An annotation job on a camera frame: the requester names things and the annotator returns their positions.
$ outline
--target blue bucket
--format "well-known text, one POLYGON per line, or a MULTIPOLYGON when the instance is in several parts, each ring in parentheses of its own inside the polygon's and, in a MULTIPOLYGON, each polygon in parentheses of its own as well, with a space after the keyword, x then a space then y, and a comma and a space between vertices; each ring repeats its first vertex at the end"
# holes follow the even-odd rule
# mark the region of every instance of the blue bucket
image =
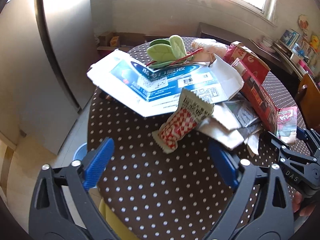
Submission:
POLYGON ((87 143, 84 143, 83 145, 81 145, 75 152, 75 154, 73 155, 72 160, 83 160, 83 158, 87 155, 87 143))

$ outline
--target refrigerator door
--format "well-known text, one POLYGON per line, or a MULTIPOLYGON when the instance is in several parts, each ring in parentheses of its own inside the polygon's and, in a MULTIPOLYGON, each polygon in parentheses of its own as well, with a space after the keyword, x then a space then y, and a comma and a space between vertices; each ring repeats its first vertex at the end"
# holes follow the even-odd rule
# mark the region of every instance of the refrigerator door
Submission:
POLYGON ((0 89, 10 95, 19 126, 57 154, 78 117, 49 64, 34 0, 11 0, 0 13, 0 89))
POLYGON ((98 61, 90 0, 43 0, 53 52, 61 72, 81 108, 95 86, 86 72, 98 61))

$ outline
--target metal screw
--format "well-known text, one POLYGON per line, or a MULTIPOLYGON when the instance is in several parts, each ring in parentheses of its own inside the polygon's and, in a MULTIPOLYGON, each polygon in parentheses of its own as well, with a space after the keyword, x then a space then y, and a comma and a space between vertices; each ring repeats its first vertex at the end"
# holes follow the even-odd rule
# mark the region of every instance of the metal screw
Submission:
POLYGON ((45 165, 42 166, 41 169, 42 169, 43 171, 46 171, 46 170, 49 169, 49 168, 50 168, 50 165, 49 165, 49 164, 45 164, 45 165))
POLYGON ((247 160, 247 159, 241 159, 241 160, 240 160, 240 163, 241 163, 243 166, 249 166, 249 165, 250 165, 250 161, 247 160))
POLYGON ((279 166, 278 164, 276 164, 276 163, 273 163, 273 164, 271 165, 271 167, 272 167, 273 169, 275 169, 275 170, 279 170, 279 169, 280 169, 280 166, 279 166))
POLYGON ((73 166, 73 167, 77 167, 77 166, 79 166, 79 165, 81 165, 81 161, 79 161, 79 160, 75 160, 75 161, 73 161, 73 162, 71 163, 71 166, 73 166))

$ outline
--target green felt leaf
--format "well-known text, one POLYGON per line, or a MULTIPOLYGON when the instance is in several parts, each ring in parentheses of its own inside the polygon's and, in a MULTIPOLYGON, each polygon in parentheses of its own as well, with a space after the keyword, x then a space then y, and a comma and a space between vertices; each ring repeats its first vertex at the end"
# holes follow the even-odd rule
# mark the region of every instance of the green felt leaf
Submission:
POLYGON ((169 64, 171 64, 172 62, 175 62, 174 60, 172 61, 167 61, 167 62, 163 62, 163 63, 153 63, 151 65, 148 66, 148 68, 151 68, 151 69, 160 69, 160 68, 165 68, 165 67, 168 67, 169 64))
POLYGON ((184 46, 183 40, 180 36, 178 35, 172 35, 169 38, 170 45, 172 47, 172 53, 176 57, 176 59, 182 58, 186 53, 186 47, 184 46))
POLYGON ((156 44, 167 44, 167 45, 170 45, 170 41, 168 40, 165 40, 165 39, 157 39, 157 40, 154 40, 154 41, 151 41, 150 42, 150 47, 153 46, 153 45, 156 45, 156 44))
POLYGON ((170 45, 155 44, 147 49, 148 55, 158 63, 176 60, 170 45))

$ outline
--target cardboard boxes on floor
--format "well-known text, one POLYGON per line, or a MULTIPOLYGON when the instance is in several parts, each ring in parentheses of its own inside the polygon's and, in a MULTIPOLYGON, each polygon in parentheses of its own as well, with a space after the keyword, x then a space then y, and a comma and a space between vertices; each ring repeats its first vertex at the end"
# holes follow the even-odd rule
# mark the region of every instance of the cardboard boxes on floor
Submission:
POLYGON ((142 33, 105 32, 98 38, 100 43, 97 49, 101 57, 105 57, 116 49, 128 52, 133 47, 146 42, 145 35, 142 33))

